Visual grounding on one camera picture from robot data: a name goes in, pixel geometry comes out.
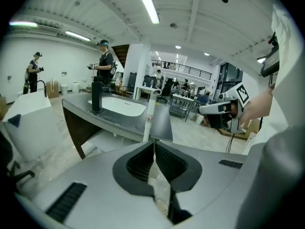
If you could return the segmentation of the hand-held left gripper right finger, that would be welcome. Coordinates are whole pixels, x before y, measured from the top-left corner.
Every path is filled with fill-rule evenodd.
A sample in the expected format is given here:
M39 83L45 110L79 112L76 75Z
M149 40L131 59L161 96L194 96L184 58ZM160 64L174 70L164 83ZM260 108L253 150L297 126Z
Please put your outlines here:
M180 223L216 199L235 178L245 156L155 144L156 163L170 185L168 219Z

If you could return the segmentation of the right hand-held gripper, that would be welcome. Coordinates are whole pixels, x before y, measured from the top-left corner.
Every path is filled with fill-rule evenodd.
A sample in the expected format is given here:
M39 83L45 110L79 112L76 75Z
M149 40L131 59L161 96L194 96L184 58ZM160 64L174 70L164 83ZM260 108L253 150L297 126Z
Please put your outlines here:
M228 132L241 132L239 119L241 118L244 107L250 100L244 85L239 83L228 91L219 95L216 103L199 107L199 113L207 115L207 121L211 128L223 129ZM232 118L231 103L238 103L238 116Z

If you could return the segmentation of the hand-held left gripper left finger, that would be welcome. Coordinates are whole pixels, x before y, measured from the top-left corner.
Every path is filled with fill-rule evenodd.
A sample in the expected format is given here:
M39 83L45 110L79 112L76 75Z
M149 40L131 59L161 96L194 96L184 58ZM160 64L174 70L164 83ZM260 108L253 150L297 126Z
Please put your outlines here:
M139 147L133 144L83 159L52 180L32 202L46 211L72 182L79 182L87 187L64 225L73 229L170 228L172 223L151 197L131 195L113 178L115 161Z

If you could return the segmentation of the person's right forearm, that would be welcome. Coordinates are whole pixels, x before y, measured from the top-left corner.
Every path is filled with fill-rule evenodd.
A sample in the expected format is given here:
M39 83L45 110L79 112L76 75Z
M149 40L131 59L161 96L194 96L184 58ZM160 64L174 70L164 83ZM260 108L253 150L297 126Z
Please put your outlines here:
M241 118L239 119L240 125L243 125L245 122L253 119L269 116L272 106L274 88L275 83L270 85L265 91L248 102L244 108Z

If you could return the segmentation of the flat cardboard box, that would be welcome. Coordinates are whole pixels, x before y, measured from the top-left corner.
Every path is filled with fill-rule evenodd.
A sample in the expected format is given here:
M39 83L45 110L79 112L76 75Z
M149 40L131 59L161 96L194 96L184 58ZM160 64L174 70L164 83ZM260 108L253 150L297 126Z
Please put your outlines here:
M234 138L246 141L246 140L248 140L251 133L255 133L255 134L258 133L259 126L260 126L260 119L254 119L254 120L248 121L243 126L244 131L242 133L235 134ZM231 137L233 135L232 133L230 133L226 130L223 130L223 129L217 129L217 131L219 134L221 134L223 136Z

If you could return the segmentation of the black metal railing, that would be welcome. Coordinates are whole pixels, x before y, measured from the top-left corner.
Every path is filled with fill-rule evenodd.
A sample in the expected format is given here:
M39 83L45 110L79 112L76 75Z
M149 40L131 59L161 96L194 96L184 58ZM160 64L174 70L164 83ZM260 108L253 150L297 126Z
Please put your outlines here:
M169 62L159 61L159 60L152 60L152 66L155 68L163 68L163 69L168 69L168 70L176 71L176 72L180 72L180 73L186 73L186 74L196 76L199 78L203 78L206 80L211 80L211 77L212 77L212 74L207 71L203 71L203 70L189 67L189 66L182 65L182 64L169 63Z

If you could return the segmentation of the black office chair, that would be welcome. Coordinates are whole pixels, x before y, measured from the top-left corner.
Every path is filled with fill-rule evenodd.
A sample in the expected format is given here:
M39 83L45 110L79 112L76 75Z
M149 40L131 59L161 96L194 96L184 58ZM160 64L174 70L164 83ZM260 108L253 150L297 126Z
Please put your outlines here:
M8 168L9 163L13 160L13 150L10 142L0 131L0 169L5 172L5 178L8 181L11 189L20 194L20 191L17 188L17 183L25 178L26 176L35 177L35 173L32 170L27 170L18 175L15 174L15 169L20 168L20 164L17 161L14 161L11 169Z
M168 78L167 81L166 81L166 84L165 84L165 86L164 86L164 88L162 90L162 94L159 97L157 97L157 101L158 102L160 102L160 101L164 101L165 103L168 102L166 97L168 95L170 95L172 85L173 85L173 78Z

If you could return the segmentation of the black vanity table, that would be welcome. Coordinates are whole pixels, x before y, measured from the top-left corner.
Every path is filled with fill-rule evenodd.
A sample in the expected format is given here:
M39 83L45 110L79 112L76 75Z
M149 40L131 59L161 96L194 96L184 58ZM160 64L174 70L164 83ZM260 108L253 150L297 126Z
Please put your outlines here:
M143 140L147 110L138 116L127 116L103 108L94 114L90 100L89 93L69 94L62 99L66 125L81 159L86 157L81 146L102 129L134 141ZM156 103L150 139L173 141L168 105Z

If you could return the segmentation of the wide black cabinet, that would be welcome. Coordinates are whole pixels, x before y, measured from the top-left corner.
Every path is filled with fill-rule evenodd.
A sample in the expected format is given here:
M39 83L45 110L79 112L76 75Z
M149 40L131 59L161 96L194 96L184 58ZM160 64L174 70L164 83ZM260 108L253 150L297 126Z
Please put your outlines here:
M143 81L143 86L149 87L149 88L156 88L156 81L157 81L156 76L145 75L144 81Z

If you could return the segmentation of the person's white shirt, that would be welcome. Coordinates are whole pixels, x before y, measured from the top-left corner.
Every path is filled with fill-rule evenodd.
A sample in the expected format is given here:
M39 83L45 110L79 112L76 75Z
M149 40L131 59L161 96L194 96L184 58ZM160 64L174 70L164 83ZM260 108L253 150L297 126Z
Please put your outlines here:
M285 5L280 0L272 2L272 29L279 44L279 71L270 114L263 117L262 127L247 144L244 155L256 144L265 143L290 127L305 125L305 38Z

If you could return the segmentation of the white sink basin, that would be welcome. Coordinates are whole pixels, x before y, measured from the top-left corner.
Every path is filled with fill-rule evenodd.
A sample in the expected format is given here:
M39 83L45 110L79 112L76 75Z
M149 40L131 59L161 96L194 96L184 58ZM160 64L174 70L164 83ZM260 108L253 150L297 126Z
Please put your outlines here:
M117 97L102 97L99 99L99 106L102 109L129 117L140 116L147 109L146 105Z

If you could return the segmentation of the narrow black cabinet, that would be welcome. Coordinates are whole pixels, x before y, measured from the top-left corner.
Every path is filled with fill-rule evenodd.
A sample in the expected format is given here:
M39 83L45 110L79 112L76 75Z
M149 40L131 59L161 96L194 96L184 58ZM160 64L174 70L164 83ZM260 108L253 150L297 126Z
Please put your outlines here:
M135 88L135 83L136 83L136 77L137 77L137 73L135 72L130 72L130 76L129 76L129 80L128 80L128 85L127 85L127 90L129 92L134 92L134 88Z

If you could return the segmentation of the black sink faucet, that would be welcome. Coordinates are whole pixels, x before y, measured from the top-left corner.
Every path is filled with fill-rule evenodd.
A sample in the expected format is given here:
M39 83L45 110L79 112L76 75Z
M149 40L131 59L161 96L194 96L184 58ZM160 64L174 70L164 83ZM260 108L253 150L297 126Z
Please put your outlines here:
M102 78L94 76L91 88L92 112L99 113L102 109Z

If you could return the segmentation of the white bathtub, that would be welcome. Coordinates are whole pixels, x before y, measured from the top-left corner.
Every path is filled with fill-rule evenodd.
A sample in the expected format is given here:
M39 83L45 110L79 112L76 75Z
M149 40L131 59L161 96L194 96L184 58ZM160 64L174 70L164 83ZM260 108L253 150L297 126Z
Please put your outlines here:
M18 128L7 120L21 114ZM3 118L4 127L22 159L34 161L48 151L64 147L48 97L43 91L20 95Z

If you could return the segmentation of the brown wooden staircase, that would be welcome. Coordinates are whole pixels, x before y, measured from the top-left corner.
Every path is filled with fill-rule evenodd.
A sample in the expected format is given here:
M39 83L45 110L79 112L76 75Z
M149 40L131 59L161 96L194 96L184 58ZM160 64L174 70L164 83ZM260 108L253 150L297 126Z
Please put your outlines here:
M118 61L121 63L122 67L125 68L127 53L129 50L129 44L113 46L112 49L115 55L118 58Z

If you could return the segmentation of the black triangular cloth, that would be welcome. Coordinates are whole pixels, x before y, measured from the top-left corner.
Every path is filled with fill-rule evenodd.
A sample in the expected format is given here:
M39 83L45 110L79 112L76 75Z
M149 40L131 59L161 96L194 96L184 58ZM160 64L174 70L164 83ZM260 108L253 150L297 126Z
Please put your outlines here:
M9 118L7 120L8 123L12 124L13 126L15 126L16 128L19 127L20 125L20 119L21 119L21 114L16 114L13 117Z

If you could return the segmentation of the black curved bathtub faucet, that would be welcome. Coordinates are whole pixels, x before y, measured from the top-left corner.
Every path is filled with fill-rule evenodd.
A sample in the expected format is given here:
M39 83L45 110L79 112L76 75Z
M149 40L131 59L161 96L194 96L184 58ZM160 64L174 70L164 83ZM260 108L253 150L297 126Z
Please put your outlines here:
M43 92L44 92L44 96L47 97L47 88L46 88L46 83L43 80L38 80L38 83L43 83Z

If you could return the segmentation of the long ceiling light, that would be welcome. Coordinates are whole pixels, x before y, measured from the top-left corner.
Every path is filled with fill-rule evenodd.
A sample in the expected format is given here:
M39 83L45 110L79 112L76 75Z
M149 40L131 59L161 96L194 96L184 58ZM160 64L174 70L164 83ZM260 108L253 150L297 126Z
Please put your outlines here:
M88 37L85 37L85 36L83 36L83 35L80 35L80 34L77 34L77 33L71 32L71 31L66 31L65 33L66 33L67 35L69 35L69 36L72 36L72 37L81 39L81 40L86 41L86 42L89 42L89 41L91 40L91 39L88 38Z
M19 26L19 27L38 27L38 24L31 21L10 21L10 26Z
M157 10L155 8L155 5L153 3L153 0L142 0L147 13L152 21L153 24L159 24L160 23L160 19L158 17L158 13Z

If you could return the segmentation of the plain cardboard box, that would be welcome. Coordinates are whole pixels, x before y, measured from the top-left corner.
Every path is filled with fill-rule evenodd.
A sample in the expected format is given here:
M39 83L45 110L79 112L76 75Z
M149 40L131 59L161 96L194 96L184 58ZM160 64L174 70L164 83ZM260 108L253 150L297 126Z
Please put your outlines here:
M4 118L8 111L6 98L0 94L0 121Z

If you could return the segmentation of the white-top black-frame table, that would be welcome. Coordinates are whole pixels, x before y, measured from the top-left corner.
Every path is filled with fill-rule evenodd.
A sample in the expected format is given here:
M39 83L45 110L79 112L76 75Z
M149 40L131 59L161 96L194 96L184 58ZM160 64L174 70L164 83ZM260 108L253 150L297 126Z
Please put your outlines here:
M179 115L186 122L192 110L195 110L200 106L208 105L208 101L208 99L200 101L179 94L173 94L173 102L170 105L170 113Z

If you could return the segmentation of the white metal-frame table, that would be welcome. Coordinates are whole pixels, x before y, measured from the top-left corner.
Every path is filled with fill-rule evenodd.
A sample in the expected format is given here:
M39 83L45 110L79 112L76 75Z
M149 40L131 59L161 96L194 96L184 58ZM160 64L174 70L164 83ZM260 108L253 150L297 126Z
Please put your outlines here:
M154 90L155 90L154 88L146 87L146 86L137 87L135 89L134 99L139 100L140 97L141 97L142 92L147 94L148 99L149 99L149 96L150 96L151 92L153 92Z

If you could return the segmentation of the strapped cardboard box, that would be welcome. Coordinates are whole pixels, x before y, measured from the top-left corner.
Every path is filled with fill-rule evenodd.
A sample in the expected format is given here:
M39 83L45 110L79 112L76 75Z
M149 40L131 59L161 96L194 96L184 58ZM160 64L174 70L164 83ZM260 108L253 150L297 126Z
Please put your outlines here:
M49 99L56 98L59 96L59 83L56 80L49 80L46 83L46 91Z

